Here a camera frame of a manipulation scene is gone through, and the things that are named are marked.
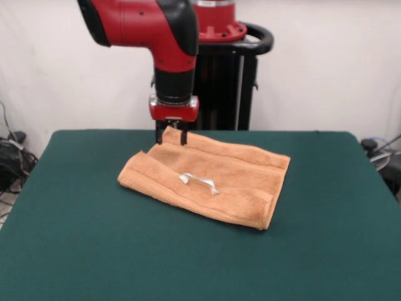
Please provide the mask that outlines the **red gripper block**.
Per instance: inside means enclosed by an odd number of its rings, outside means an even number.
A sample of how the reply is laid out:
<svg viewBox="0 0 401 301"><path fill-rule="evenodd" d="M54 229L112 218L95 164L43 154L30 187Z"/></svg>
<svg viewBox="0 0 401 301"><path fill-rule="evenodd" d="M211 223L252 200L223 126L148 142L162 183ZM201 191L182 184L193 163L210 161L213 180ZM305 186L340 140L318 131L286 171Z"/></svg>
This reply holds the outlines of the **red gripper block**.
<svg viewBox="0 0 401 301"><path fill-rule="evenodd" d="M162 103L156 95L149 96L148 106L150 116L155 121L155 141L162 144L162 135L166 120L180 121L180 144L187 145L188 122L195 122L199 113L199 99L191 96L190 100L183 104Z"/></svg>

